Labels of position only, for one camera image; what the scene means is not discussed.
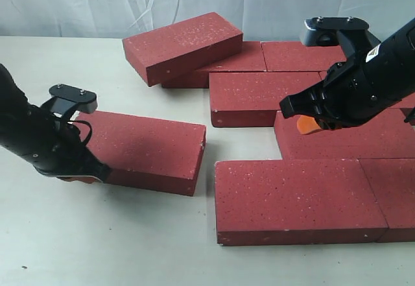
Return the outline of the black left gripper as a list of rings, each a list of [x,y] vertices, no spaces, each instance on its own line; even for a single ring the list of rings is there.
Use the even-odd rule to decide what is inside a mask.
[[[31,104],[1,67],[1,146],[30,163],[40,174],[65,182],[105,182],[111,168],[87,147],[77,121]]]

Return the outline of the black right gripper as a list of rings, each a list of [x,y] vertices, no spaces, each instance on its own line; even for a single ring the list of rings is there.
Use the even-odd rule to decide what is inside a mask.
[[[386,40],[334,63],[325,78],[279,106],[284,118],[298,116],[301,135],[361,126],[414,93],[414,21]]]

